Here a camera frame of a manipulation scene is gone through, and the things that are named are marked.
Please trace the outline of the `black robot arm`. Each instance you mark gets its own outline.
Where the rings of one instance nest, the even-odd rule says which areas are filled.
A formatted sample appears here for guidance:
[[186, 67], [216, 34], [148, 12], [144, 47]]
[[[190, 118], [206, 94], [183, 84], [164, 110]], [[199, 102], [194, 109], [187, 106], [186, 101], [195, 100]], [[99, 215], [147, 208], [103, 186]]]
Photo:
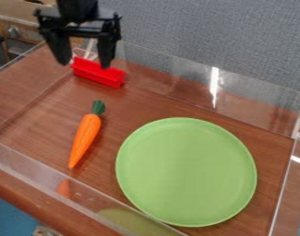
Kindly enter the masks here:
[[95, 38], [103, 68], [111, 67], [121, 40], [121, 15], [104, 7], [99, 0], [56, 0], [56, 6], [34, 11], [40, 34], [57, 61], [72, 60], [72, 37]]

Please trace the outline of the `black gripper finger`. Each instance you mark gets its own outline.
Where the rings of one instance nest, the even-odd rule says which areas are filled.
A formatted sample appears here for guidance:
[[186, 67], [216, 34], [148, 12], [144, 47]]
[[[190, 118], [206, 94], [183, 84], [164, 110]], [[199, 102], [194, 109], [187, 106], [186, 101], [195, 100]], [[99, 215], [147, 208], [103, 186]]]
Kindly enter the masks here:
[[52, 52], [56, 56], [57, 61], [67, 65], [72, 60], [72, 42], [71, 37], [62, 35], [58, 32], [49, 34], [48, 44]]
[[104, 69], [111, 67], [112, 60], [116, 56], [116, 46], [115, 35], [111, 32], [103, 32], [99, 36], [97, 48]]

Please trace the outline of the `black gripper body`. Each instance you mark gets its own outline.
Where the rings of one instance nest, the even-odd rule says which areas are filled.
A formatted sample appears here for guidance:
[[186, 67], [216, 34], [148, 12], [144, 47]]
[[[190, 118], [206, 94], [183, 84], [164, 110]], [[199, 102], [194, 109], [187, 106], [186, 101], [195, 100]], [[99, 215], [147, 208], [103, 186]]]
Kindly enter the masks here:
[[113, 41], [121, 39], [121, 15], [107, 8], [93, 10], [83, 16], [79, 11], [61, 14], [57, 8], [38, 8], [34, 16], [40, 22], [40, 34], [45, 38], [109, 36]]

